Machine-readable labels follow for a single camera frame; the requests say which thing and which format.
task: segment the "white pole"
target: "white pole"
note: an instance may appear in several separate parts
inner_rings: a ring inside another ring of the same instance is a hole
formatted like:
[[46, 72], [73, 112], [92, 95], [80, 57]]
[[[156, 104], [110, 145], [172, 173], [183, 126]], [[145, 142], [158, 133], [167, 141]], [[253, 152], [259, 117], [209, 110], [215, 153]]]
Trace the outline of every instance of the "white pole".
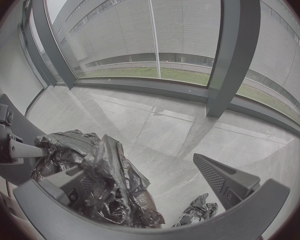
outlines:
[[156, 57], [156, 60], [157, 60], [158, 78], [161, 78], [160, 63], [159, 63], [159, 52], [158, 52], [158, 43], [157, 43], [157, 34], [156, 34], [156, 26], [155, 26], [155, 18], [153, 16], [151, 0], [148, 0], [148, 2], [149, 2], [149, 8], [150, 8], [151, 22], [152, 22], [152, 30], [153, 30], [153, 38], [154, 38], [154, 48], [155, 48], [155, 57]]

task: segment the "floor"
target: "floor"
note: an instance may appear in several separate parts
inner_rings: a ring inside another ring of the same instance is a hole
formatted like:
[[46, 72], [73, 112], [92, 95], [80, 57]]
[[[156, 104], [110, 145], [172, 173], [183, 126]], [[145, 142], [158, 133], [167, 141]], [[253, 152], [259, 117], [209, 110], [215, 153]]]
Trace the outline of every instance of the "floor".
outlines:
[[205, 105], [155, 95], [101, 88], [48, 87], [27, 118], [45, 133], [79, 129], [120, 141], [125, 156], [152, 183], [148, 190], [169, 228], [198, 195], [225, 210], [194, 163], [200, 153], [291, 192], [263, 234], [267, 239], [300, 198], [300, 138], [252, 117], [225, 111], [205, 117]]

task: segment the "black plastic bag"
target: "black plastic bag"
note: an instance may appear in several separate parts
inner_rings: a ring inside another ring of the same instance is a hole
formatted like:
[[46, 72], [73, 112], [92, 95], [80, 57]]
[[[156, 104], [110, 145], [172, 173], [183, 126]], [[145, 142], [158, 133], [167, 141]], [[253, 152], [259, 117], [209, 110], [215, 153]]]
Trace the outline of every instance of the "black plastic bag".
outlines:
[[187, 224], [195, 224], [201, 220], [214, 217], [218, 211], [218, 205], [214, 203], [206, 203], [208, 193], [198, 196], [186, 208], [179, 220], [173, 227], [178, 227]]
[[104, 135], [79, 130], [58, 132], [36, 138], [37, 147], [48, 155], [40, 158], [31, 178], [44, 177], [80, 165], [89, 191], [78, 211], [96, 221], [131, 227], [155, 227], [164, 219], [147, 191], [149, 180], [124, 157], [122, 144]]

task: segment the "crumpled plastic bag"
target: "crumpled plastic bag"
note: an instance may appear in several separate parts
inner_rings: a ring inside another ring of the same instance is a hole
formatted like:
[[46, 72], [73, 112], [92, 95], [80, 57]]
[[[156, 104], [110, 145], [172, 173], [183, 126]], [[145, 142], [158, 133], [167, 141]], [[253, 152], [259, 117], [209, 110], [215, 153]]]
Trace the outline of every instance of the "crumpled plastic bag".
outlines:
[[78, 212], [96, 221], [130, 227], [164, 224], [147, 191], [149, 180], [124, 156], [122, 144], [104, 135], [79, 130], [42, 135], [35, 145], [48, 150], [37, 160], [31, 178], [45, 177], [80, 165], [91, 179], [91, 191]]
[[214, 217], [218, 211], [217, 203], [206, 203], [208, 193], [198, 196], [186, 208], [179, 220], [173, 227], [178, 227], [187, 224], [195, 224], [201, 220]]

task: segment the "corrugated metal facade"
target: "corrugated metal facade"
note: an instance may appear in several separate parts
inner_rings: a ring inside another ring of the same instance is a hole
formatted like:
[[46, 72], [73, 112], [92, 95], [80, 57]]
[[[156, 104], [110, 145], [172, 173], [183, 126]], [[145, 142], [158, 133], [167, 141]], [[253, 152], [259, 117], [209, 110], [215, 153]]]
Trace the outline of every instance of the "corrugated metal facade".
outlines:
[[[127, 54], [155, 52], [148, 0], [123, 0], [85, 23], [72, 36], [69, 31], [91, 10], [106, 0], [88, 0], [68, 20], [82, 0], [68, 0], [53, 24], [62, 49], [73, 67]], [[272, 7], [300, 35], [300, 28], [279, 0], [262, 0]], [[220, 28], [220, 0], [152, 0], [160, 53], [194, 54], [214, 58]], [[185, 63], [160, 63], [162, 67], [211, 73], [208, 67]], [[94, 70], [128, 67], [156, 67], [155, 62], [129, 62], [94, 67]], [[270, 15], [261, 11], [261, 26], [250, 69], [284, 87], [300, 102], [300, 47]], [[244, 84], [295, 108], [270, 88], [245, 78]]]

